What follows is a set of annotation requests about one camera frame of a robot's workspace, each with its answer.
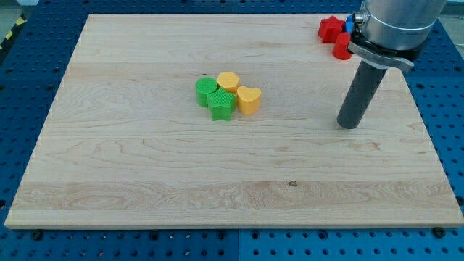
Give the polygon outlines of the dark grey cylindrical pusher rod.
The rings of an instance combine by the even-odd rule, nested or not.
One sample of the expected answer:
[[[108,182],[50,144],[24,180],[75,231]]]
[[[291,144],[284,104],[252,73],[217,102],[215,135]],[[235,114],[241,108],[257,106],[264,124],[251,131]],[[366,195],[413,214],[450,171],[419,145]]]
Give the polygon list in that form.
[[[359,124],[376,93],[387,69],[379,69],[362,61],[337,115],[337,123],[346,129]]]

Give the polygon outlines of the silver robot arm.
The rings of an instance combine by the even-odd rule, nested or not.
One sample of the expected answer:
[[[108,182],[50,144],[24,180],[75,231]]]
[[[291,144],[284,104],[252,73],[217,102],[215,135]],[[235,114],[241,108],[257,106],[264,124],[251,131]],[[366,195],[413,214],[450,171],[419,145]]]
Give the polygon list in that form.
[[[337,116],[338,124],[359,124],[390,67],[404,73],[426,46],[446,0],[364,0],[352,14],[354,26],[347,50],[361,58]]]

